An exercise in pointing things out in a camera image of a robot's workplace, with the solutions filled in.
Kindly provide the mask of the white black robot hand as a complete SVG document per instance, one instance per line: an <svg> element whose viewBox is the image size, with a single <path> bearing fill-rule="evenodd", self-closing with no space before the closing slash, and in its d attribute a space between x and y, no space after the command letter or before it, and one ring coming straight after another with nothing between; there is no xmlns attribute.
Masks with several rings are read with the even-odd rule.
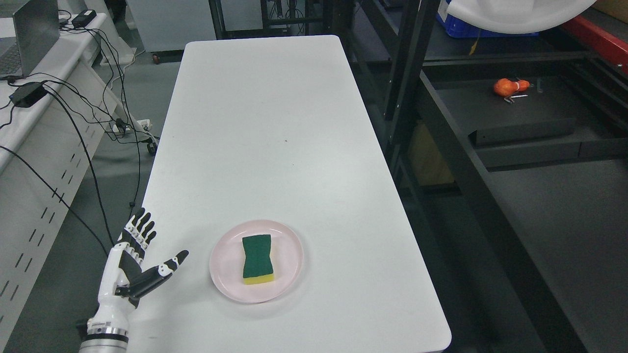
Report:
<svg viewBox="0 0 628 353"><path fill-rule="evenodd" d="M170 279L189 255L188 250L182 250L164 263L143 270L141 265L157 236L154 227L151 213L145 208L140 208L124 226L108 253L97 295L99 307L91 320L92 326L125 326L140 299Z"/></svg>

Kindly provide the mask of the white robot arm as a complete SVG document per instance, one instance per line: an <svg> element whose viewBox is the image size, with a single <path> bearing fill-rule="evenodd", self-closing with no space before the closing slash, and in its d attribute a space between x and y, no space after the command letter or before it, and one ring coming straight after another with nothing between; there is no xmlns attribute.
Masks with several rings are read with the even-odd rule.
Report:
<svg viewBox="0 0 628 353"><path fill-rule="evenodd" d="M85 322L85 335L81 336L79 353L126 353L128 331L114 327L110 322L97 323L91 327L92 319Z"/></svg>

